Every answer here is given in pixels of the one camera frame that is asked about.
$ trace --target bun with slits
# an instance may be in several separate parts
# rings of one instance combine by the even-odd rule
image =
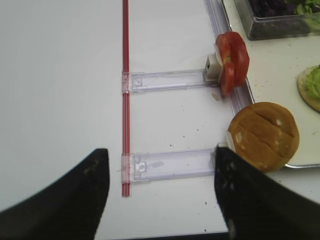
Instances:
[[[243,108],[228,131],[236,153],[265,173],[282,168],[299,147],[299,131],[291,112],[271,102]]]

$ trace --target baking sheet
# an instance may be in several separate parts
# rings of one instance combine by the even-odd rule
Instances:
[[[320,114],[301,98],[296,80],[300,72],[320,63],[320,36],[250,41],[234,1],[225,0],[224,5],[232,30],[241,34],[247,46],[250,56],[247,77],[255,101],[280,104],[295,118],[300,145],[288,164],[320,165]]]

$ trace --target salad greens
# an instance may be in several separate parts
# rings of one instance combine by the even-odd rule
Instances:
[[[320,66],[306,76],[304,87],[310,97],[320,99]]]

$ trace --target red tomato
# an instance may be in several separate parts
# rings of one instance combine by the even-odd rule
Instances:
[[[246,82],[250,58],[246,44],[239,33],[228,31],[224,34],[231,49],[231,62],[235,66],[234,87],[239,87]]]
[[[226,36],[224,34],[218,35],[215,44],[219,49],[222,64],[229,63],[231,61],[231,48]]]
[[[222,95],[231,95],[235,86],[235,65],[231,62],[227,62],[223,65],[222,75],[220,78],[220,87]]]

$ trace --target plastic container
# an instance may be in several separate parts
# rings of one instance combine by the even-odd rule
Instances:
[[[234,0],[250,40],[289,38],[320,34],[320,12],[304,15],[257,17],[249,0]]]

